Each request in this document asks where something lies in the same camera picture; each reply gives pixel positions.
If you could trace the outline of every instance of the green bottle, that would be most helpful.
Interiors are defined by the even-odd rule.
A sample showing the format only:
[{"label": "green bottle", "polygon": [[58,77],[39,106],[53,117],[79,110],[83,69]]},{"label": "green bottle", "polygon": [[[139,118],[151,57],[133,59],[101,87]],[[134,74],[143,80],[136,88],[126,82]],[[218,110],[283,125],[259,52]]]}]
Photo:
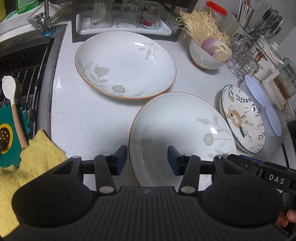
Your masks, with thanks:
[{"label": "green bottle", "polygon": [[38,6],[38,0],[16,0],[17,14],[27,12]]}]

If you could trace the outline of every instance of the sliced onion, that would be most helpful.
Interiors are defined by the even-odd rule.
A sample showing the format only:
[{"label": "sliced onion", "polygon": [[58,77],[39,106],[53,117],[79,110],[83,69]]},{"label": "sliced onion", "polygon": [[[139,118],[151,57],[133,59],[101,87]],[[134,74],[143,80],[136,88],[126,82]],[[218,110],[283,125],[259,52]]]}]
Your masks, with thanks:
[{"label": "sliced onion", "polygon": [[218,39],[209,38],[202,43],[202,49],[209,55],[222,62],[228,62],[232,58],[231,49]]}]

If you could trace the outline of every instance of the yellow sponge cloth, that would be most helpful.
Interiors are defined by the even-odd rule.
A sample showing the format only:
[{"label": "yellow sponge cloth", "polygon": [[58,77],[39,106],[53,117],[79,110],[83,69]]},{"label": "yellow sponge cloth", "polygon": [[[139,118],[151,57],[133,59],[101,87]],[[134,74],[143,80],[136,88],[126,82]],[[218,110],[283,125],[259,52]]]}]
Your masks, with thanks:
[{"label": "yellow sponge cloth", "polygon": [[7,236],[19,225],[11,207],[16,190],[67,159],[65,152],[55,146],[42,130],[33,140],[29,140],[29,146],[21,152],[20,157],[19,169],[12,165],[0,167],[1,237]]}]

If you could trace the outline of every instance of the countertop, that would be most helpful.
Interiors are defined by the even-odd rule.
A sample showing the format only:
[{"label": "countertop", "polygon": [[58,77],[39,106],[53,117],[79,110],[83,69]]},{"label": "countertop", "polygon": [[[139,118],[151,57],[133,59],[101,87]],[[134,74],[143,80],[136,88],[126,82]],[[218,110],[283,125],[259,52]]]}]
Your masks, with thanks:
[{"label": "countertop", "polygon": [[[82,42],[72,43],[71,23],[67,23],[69,25],[61,46],[53,85],[52,141],[65,150],[68,157],[81,156],[82,160],[89,160],[102,153],[114,153],[121,145],[128,146],[132,122],[149,99],[120,100],[88,86],[74,65],[76,51]],[[239,80],[226,67],[207,71],[196,68],[190,61],[190,39],[180,39],[176,43],[156,41],[171,54],[176,64],[176,79],[168,91],[196,95],[219,110],[222,88],[228,84],[239,85]],[[284,136],[278,139],[282,143]],[[270,151],[274,149],[273,145],[272,141],[267,140],[263,152],[253,157],[270,161],[275,154],[275,151]],[[249,156],[239,148],[237,152]],[[275,162],[285,163],[281,147]],[[129,161],[122,174],[114,180],[117,187],[138,185]],[[91,190],[96,189],[93,175],[86,175],[84,183]]]}]

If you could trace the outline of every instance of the chopsticks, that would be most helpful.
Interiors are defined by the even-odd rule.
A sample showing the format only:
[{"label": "chopsticks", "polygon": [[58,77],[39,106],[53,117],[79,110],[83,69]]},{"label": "chopsticks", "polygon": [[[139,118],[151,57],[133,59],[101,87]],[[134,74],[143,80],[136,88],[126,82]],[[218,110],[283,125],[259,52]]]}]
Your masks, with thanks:
[{"label": "chopsticks", "polygon": [[247,0],[245,2],[242,2],[242,0],[240,0],[237,21],[243,29],[245,29],[250,22],[253,13],[254,9],[251,8],[250,0]]}]

